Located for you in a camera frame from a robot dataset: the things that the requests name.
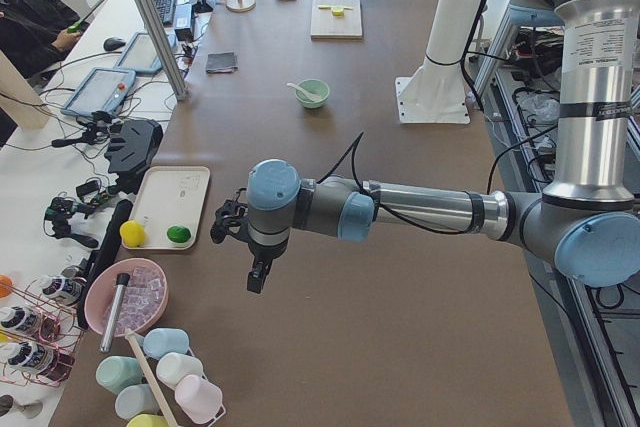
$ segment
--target pink bowl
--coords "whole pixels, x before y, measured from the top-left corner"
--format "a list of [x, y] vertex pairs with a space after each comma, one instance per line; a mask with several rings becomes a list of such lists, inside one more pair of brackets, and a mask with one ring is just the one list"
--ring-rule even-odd
[[[131, 284], [135, 282], [133, 272], [136, 267], [144, 269], [149, 273], [150, 276], [152, 275], [153, 278], [160, 279], [162, 281], [162, 285], [164, 286], [164, 292], [162, 293], [162, 299], [157, 309], [152, 313], [146, 314], [141, 325], [126, 325], [126, 327], [129, 327], [134, 332], [142, 332], [155, 324], [162, 316], [165, 309], [167, 308], [167, 303], [169, 302], [169, 287], [167, 285], [167, 278], [164, 275], [163, 270], [158, 264], [149, 259], [126, 259], [121, 260], [120, 262], [116, 262], [102, 274], [100, 274], [98, 278], [93, 282], [91, 288], [89, 289], [89, 292], [87, 293], [84, 308], [87, 323], [89, 324], [89, 327], [91, 327], [91, 330], [98, 334], [102, 334], [104, 332], [105, 312], [107, 308], [109, 308], [109, 305], [113, 300], [113, 295], [116, 291], [116, 277], [118, 276], [118, 274], [125, 272], [128, 273], [129, 275], [131, 275], [131, 280], [129, 281], [129, 286], [131, 286]], [[123, 333], [116, 333], [116, 337], [123, 336]]]

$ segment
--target white pillar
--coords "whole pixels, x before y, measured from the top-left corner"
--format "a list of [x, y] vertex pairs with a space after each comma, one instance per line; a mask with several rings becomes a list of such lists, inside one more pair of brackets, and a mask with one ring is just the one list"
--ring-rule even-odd
[[[427, 55], [440, 63], [462, 58], [481, 0], [438, 0]], [[441, 66], [425, 56], [413, 77], [396, 79], [402, 123], [469, 123], [460, 65]]]

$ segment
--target white spoon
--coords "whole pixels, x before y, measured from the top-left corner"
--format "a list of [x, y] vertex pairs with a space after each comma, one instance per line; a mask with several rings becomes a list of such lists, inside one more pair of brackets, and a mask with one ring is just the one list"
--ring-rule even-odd
[[305, 90], [302, 87], [300, 87], [298, 84], [294, 84], [292, 82], [288, 82], [286, 85], [287, 85], [287, 87], [291, 87], [292, 89], [295, 89], [298, 92], [300, 92], [301, 94], [303, 94], [311, 102], [320, 102], [322, 100], [322, 96], [320, 96], [318, 94], [312, 94], [308, 90]]

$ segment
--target green ball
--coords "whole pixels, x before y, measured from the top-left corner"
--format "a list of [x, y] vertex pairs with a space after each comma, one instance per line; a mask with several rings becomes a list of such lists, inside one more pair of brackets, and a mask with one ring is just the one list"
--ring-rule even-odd
[[184, 244], [191, 238], [191, 231], [184, 225], [172, 225], [167, 229], [167, 237], [171, 242]]

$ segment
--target white tray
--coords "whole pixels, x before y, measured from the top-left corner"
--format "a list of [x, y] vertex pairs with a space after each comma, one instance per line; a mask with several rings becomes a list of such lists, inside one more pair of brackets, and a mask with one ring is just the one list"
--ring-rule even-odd
[[[191, 247], [198, 235], [210, 175], [206, 167], [151, 167], [142, 179], [129, 217], [144, 226], [146, 240], [140, 247], [125, 247], [129, 250], [184, 250]], [[187, 227], [191, 238], [184, 244], [170, 241], [167, 229], [173, 225]]]

